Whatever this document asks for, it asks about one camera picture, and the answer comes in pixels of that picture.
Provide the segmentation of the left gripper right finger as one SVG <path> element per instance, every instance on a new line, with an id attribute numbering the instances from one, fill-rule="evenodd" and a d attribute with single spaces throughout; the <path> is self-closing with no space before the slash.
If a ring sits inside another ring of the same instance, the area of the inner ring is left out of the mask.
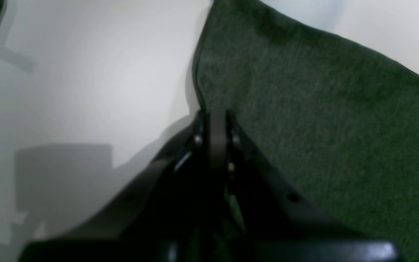
<path id="1" fill-rule="evenodd" d="M 218 167 L 238 204 L 237 262 L 399 262 L 391 240 L 367 237 L 312 204 L 266 159 L 235 115 L 218 114 Z"/>

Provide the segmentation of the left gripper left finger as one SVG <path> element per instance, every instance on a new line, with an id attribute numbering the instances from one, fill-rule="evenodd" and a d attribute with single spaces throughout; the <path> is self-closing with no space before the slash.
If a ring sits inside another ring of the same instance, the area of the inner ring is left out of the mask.
<path id="1" fill-rule="evenodd" d="M 177 262 L 219 195 L 219 114 L 199 112 L 137 180 L 68 233 L 28 244 L 20 262 Z"/>

